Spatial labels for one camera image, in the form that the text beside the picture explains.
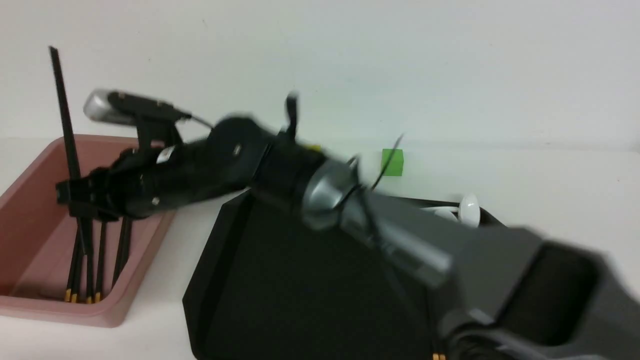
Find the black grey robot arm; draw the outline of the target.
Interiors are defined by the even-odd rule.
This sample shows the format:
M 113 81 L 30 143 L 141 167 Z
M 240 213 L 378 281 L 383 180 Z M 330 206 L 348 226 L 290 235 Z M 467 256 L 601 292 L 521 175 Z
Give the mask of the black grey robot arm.
M 55 186 L 71 216 L 144 219 L 244 189 L 313 230 L 339 228 L 420 281 L 455 360 L 637 360 L 639 301 L 603 253 L 518 227 L 454 223 L 361 183 L 247 116 L 207 137 L 140 149 Z

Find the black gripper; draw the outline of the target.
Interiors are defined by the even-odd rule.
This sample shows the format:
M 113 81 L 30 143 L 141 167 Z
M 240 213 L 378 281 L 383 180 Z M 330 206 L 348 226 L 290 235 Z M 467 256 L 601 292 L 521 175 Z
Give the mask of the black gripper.
M 245 189 L 275 137 L 251 117 L 227 116 L 206 137 L 128 151 L 90 178 L 58 182 L 55 194 L 90 196 L 90 201 L 68 201 L 75 218 L 101 223 L 144 219 Z

